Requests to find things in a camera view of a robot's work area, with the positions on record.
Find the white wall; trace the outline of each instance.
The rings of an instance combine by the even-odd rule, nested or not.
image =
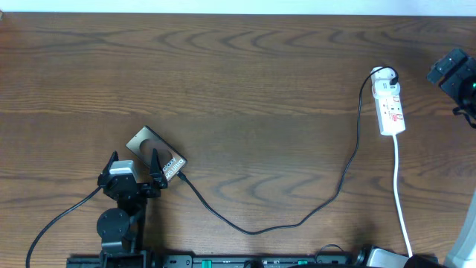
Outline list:
[[[476,16],[476,0],[0,0],[45,12]]]

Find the power strip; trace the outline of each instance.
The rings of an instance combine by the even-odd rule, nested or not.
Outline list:
[[[372,74],[372,94],[375,98],[377,117],[379,119],[380,134],[396,135],[405,130],[402,103],[400,101],[400,85],[390,85],[390,79],[395,77],[395,72],[384,68]]]

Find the white cable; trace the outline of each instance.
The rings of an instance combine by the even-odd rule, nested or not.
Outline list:
[[[403,239],[407,246],[408,257],[413,256],[410,246],[410,240],[408,239],[407,228],[405,227],[405,221],[403,220],[402,207],[400,206],[399,198],[399,185],[398,185],[398,172],[399,172],[399,144],[396,141],[396,135],[393,134],[393,145],[395,147],[395,169],[393,170],[393,195],[395,196],[396,211],[399,215],[400,226],[402,227]]]

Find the brown tabletop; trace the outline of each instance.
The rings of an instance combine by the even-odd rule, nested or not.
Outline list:
[[[112,151],[149,125],[188,178],[237,225],[296,223],[331,197],[356,142],[358,90],[400,74],[407,130],[400,191],[416,253],[444,258],[476,187],[476,132],[425,79],[454,47],[476,55],[476,19],[6,13],[0,22],[0,267],[23,267],[38,232],[96,188]],[[145,244],[197,255],[313,254],[328,243],[406,253],[393,142],[370,84],[361,143],[338,199],[297,229],[250,237],[175,178],[148,207]],[[100,251],[103,194],[54,225],[32,267]]]

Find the black wire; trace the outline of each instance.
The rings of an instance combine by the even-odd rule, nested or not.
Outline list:
[[[235,228],[236,230],[242,232],[243,234],[247,234],[247,235],[259,235],[259,234],[262,234],[262,233],[265,233],[265,232],[269,232],[269,231],[273,231],[273,230],[276,230],[276,229],[287,229],[287,228],[295,228],[295,227],[298,227],[298,226],[301,226],[303,223],[305,223],[312,215],[314,215],[316,212],[320,211],[322,208],[324,208],[326,205],[329,205],[332,201],[334,201],[337,196],[339,195],[339,193],[341,192],[341,189],[342,189],[342,185],[344,184],[344,178],[345,178],[345,175],[347,173],[347,171],[349,170],[349,167],[350,167],[350,164],[352,163],[352,160],[354,160],[354,157],[356,156],[357,154],[357,150],[358,150],[358,142],[360,140],[360,113],[361,113],[361,108],[362,108],[362,92],[364,91],[364,86],[365,86],[365,83],[367,82],[367,80],[369,80],[369,78],[372,76],[372,74],[375,74],[376,72],[384,69],[384,68],[390,68],[392,69],[395,74],[396,74],[396,77],[394,78],[395,81],[397,82],[398,81],[398,74],[396,72],[396,70],[390,66],[384,66],[384,67],[381,67],[373,72],[371,72],[367,78],[365,78],[364,80],[364,83],[362,84],[362,87],[360,88],[360,92],[358,94],[358,111],[357,111],[357,142],[356,142],[356,148],[354,149],[354,152],[352,154],[352,156],[350,157],[347,165],[345,166],[345,169],[344,169],[344,172],[342,172],[342,177],[341,177],[341,180],[339,181],[338,183],[338,187],[337,187],[337,191],[335,192],[334,196],[332,196],[331,198],[329,198],[326,202],[322,203],[320,206],[318,206],[317,208],[314,208],[314,210],[312,210],[307,216],[305,216],[299,223],[296,223],[296,224],[289,224],[289,225],[282,225],[282,226],[274,226],[274,227],[269,227],[269,228],[266,228],[266,229],[263,229],[263,230],[259,230],[259,231],[255,231],[255,232],[250,232],[250,231],[246,231],[244,230],[243,228],[235,225],[234,223],[232,223],[231,221],[227,220],[225,217],[223,217],[222,215],[220,215],[220,213],[216,212],[213,208],[210,207],[210,205],[208,205],[207,201],[205,201],[205,199],[203,198],[203,196],[199,193],[199,191],[195,188],[195,186],[193,186],[192,182],[190,182],[187,177],[185,176],[185,174],[183,174],[182,172],[178,172],[178,177],[183,180],[184,182],[186,182],[191,188],[192,188],[192,191],[196,194],[196,196],[200,199],[200,201],[202,202],[202,204],[205,206],[205,208],[208,209],[208,211],[210,211],[213,215],[217,216],[220,220],[223,220],[224,222],[226,222],[229,226]]]
[[[27,254],[27,259],[26,259],[26,268],[30,268],[30,259],[31,255],[33,254],[33,250],[35,249],[36,244],[38,243],[39,239],[46,233],[46,231],[52,227],[55,222],[57,222],[59,219],[61,219],[63,216],[68,214],[69,212],[73,211],[74,209],[78,208],[80,205],[84,204],[86,201],[90,200],[97,192],[101,189],[101,187],[98,187],[96,190],[94,190],[92,193],[90,193],[85,199],[81,200],[79,203],[76,205],[73,205],[69,209],[65,210],[63,213],[55,217],[47,226],[43,228],[43,230],[36,236],[35,240],[32,242],[30,246],[30,250],[28,250]]]
[[[330,248],[330,247],[336,247],[336,248],[340,249],[342,252],[344,252],[344,250],[336,244],[327,244],[326,246],[321,247],[321,249],[319,249],[319,251],[315,253],[314,262],[317,263],[318,262],[318,257],[321,254],[321,252],[323,250],[327,249],[327,248]]]

